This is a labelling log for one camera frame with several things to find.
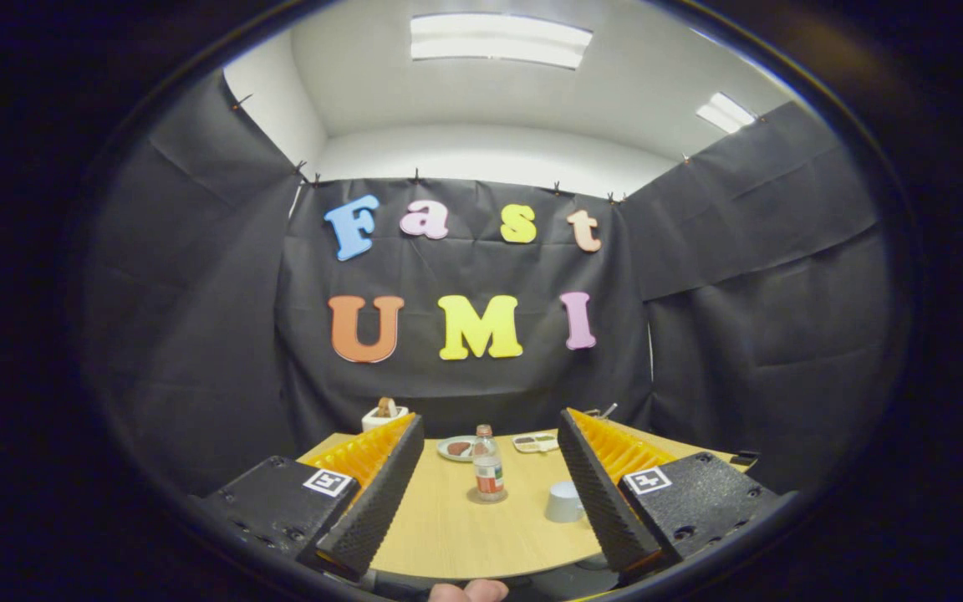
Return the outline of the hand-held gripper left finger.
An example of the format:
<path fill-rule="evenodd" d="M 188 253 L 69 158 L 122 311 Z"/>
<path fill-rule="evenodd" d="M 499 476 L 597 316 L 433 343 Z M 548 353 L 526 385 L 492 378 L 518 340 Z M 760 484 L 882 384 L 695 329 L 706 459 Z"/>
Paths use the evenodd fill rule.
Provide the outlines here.
<path fill-rule="evenodd" d="M 245 543 L 313 570 L 360 580 L 423 453 L 409 412 L 306 460 L 273 455 L 192 501 Z"/>

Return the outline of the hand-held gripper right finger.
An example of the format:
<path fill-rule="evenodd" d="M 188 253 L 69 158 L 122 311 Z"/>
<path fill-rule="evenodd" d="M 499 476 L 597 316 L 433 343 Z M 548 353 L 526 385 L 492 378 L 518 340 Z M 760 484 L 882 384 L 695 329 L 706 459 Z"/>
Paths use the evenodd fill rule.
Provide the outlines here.
<path fill-rule="evenodd" d="M 676 460 L 613 423 L 567 408 L 558 445 L 611 570 L 644 578 L 711 551 L 781 502 L 710 451 Z"/>

